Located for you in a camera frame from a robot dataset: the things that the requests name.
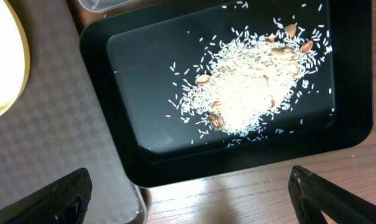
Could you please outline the pile of rice scraps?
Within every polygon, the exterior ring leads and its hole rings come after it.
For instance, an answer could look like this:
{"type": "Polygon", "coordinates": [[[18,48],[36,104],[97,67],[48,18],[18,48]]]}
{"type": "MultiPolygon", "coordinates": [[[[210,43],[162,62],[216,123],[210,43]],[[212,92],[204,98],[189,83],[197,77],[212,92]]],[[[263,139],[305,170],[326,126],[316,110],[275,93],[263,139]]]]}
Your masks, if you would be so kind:
{"type": "Polygon", "coordinates": [[[226,147],[327,126],[336,112],[329,1],[231,1],[242,24],[200,37],[200,56],[172,63],[167,107],[184,146],[226,147]]]}

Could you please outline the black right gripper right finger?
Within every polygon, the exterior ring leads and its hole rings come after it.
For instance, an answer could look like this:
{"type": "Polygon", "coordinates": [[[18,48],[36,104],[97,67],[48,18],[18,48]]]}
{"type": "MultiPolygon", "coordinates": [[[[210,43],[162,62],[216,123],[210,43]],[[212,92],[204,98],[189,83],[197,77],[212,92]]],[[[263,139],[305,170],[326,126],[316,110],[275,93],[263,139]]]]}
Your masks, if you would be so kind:
{"type": "Polygon", "coordinates": [[[291,203],[299,223],[376,224],[376,205],[346,191],[301,166],[294,166],[288,182],[291,203]]]}

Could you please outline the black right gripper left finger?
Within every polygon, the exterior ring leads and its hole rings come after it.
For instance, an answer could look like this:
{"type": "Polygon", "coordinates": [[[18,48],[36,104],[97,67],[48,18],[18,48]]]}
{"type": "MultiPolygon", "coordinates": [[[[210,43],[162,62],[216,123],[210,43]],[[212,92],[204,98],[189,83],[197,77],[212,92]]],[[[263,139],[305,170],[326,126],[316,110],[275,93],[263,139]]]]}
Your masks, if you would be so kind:
{"type": "Polygon", "coordinates": [[[88,170],[79,168],[0,209],[0,224],[82,224],[92,187],[88,170]]]}

